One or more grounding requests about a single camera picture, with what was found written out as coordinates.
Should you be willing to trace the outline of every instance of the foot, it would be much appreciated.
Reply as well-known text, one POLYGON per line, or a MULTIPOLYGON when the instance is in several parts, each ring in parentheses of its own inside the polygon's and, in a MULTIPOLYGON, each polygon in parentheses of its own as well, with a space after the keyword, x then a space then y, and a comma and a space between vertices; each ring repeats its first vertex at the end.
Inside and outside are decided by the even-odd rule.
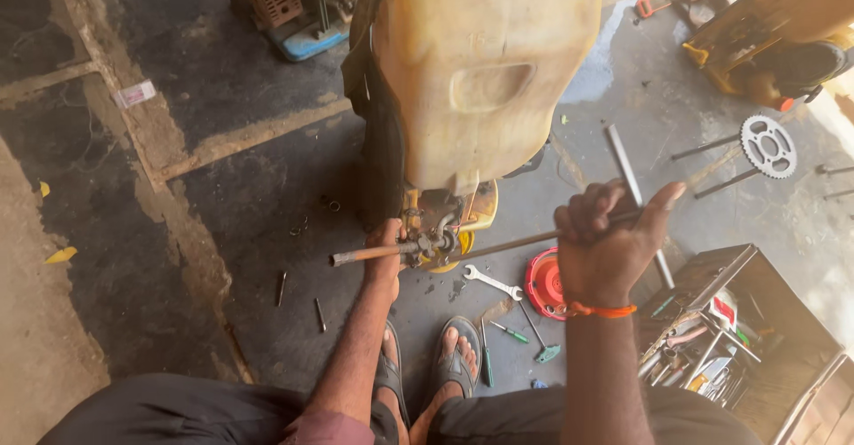
MULTIPOLYGON (((397 343, 395 342, 395 335, 391 333, 391 330, 388 328, 385 329, 383 333, 383 345, 382 345, 383 355, 392 363, 396 364, 398 370, 400 370, 400 360, 397 356, 397 343)), ((397 401, 397 395, 395 392, 388 387, 380 387, 377 389, 377 400, 383 403, 386 407, 389 407, 392 415, 395 417, 395 421, 397 422, 397 435, 398 435, 398 443, 400 445, 408 445, 409 444, 409 430, 407 430, 406 426, 403 425, 403 418, 400 417, 400 404, 397 401)))
MULTIPOLYGON (((471 343, 464 336, 459 336, 459 331, 453 326, 448 327, 445 335, 442 337, 442 355, 439 357, 439 362, 445 357, 454 352, 454 348, 459 347, 459 354, 463 356, 464 362, 469 367, 469 372, 472 376, 477 376, 477 355, 475 350, 471 349, 471 343)), ((463 396, 463 388, 456 382, 447 382, 439 388, 439 391, 433 396, 430 406, 421 414, 409 432, 409 440, 411 445, 422 445, 427 442, 427 429, 430 428, 430 423, 433 421, 435 413, 439 407, 448 399, 454 396, 463 396)))

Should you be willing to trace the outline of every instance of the hand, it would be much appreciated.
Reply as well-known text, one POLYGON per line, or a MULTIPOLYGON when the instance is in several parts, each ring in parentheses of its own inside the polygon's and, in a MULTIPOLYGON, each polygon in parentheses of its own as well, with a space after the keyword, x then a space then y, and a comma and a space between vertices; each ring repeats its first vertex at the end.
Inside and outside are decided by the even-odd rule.
POLYGON ((592 307, 627 307, 628 292, 667 234, 667 217, 685 183, 672 182, 650 199, 637 222, 608 222, 609 213, 634 210, 622 180, 593 183, 569 206, 554 211, 564 300, 592 307))
MULTIPOLYGON (((386 247, 396 244, 395 238, 406 238, 403 222, 399 218, 389 218, 370 232, 365 239, 366 247, 386 247)), ((364 286, 388 287, 391 292, 391 300, 397 299, 400 291, 400 282, 397 273, 401 270, 400 255, 384 256, 365 260, 364 286)))

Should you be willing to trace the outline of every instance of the flip-flop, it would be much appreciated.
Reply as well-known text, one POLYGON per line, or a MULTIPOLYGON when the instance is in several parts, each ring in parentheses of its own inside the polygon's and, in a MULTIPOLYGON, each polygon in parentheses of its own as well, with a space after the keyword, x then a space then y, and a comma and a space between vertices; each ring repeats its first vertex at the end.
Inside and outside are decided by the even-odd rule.
MULTIPOLYGON (((395 331, 395 327, 389 320, 385 321, 385 328, 386 330, 390 330, 391 335, 395 338, 397 363, 403 364, 403 361, 400 359, 400 341, 397 339, 397 331, 395 331)), ((407 405, 403 402, 403 380, 400 378, 400 365, 389 360, 380 348, 377 373, 374 375, 374 398, 377 397, 377 390, 381 387, 386 387, 395 392, 395 395, 397 396, 397 404, 398 407, 400 407, 400 418, 403 418, 403 425, 409 429, 410 424, 409 415, 407 414, 407 405)))
POLYGON ((454 317, 451 320, 447 320, 447 323, 442 328, 442 333, 439 335, 439 341, 436 343, 433 357, 433 372, 431 373, 430 386, 428 387, 428 394, 425 397, 422 410, 430 405, 439 388, 448 382, 456 382, 463 388, 463 398, 474 396, 477 378, 480 376, 481 369, 481 342, 477 329, 471 321, 465 317, 454 317), (469 341, 471 349, 475 351, 475 356, 477 357, 475 360, 477 366, 475 376, 471 375, 469 365, 463 360, 463 355, 459 352, 459 344, 454 347, 453 353, 442 357, 442 341, 448 327, 452 326, 457 329, 459 336, 464 336, 469 341))

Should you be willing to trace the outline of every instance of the metal sprocket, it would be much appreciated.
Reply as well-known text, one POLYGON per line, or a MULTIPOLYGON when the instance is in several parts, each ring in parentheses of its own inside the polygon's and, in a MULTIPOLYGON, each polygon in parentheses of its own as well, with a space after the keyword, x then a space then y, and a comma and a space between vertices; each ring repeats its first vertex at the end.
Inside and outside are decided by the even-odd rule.
POLYGON ((741 150, 766 177, 780 180, 795 173, 798 154, 792 136, 769 117, 754 115, 742 123, 741 150))

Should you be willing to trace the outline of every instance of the concrete floor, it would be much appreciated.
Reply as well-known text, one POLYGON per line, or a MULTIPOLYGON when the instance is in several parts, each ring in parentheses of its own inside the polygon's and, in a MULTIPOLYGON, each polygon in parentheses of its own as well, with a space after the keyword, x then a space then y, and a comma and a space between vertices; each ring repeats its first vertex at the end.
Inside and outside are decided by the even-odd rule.
MULTIPOLYGON (((767 110, 721 96, 689 65, 673 15, 634 25, 634 1, 604 0, 600 39, 555 112, 542 165, 500 182, 495 225, 477 233, 476 246, 549 230, 553 208, 586 183, 613 178, 602 123, 617 123, 647 195, 671 180, 699 190, 746 169, 727 148, 668 160, 767 110)), ((285 63, 227 0, 12 0, 0 16, 0 269, 8 276, 0 442, 34 443, 92 391, 145 372, 308 391, 360 278, 358 266, 326 266, 328 253, 364 236, 356 217, 364 125, 342 97, 337 69, 346 46, 285 63), (109 95, 144 79, 155 99, 117 110, 109 95), (35 191, 39 182, 50 194, 35 191), (342 210, 321 206, 323 194, 342 210), (68 246, 79 250, 69 262, 42 264, 68 246), (275 308, 281 271, 289 281, 275 308), (317 330, 315 296, 326 334, 317 330)), ((820 196, 854 182, 812 170, 851 158, 825 128, 827 113, 818 120, 800 105, 770 115, 797 141, 795 176, 683 199, 665 253, 677 269, 699 251, 757 243, 850 346, 851 220, 844 200, 820 196)), ((526 261, 548 246, 472 263, 520 283, 526 261)), ((461 275, 401 273, 391 320, 413 409, 435 332, 450 316, 486 313, 534 338, 518 305, 461 275)), ((648 271, 635 300, 656 288, 648 271)), ((563 342, 560 324, 534 320, 545 341, 563 342)), ((561 382, 571 357, 535 364, 536 345, 487 332, 499 385, 478 394, 533 378, 561 382)))

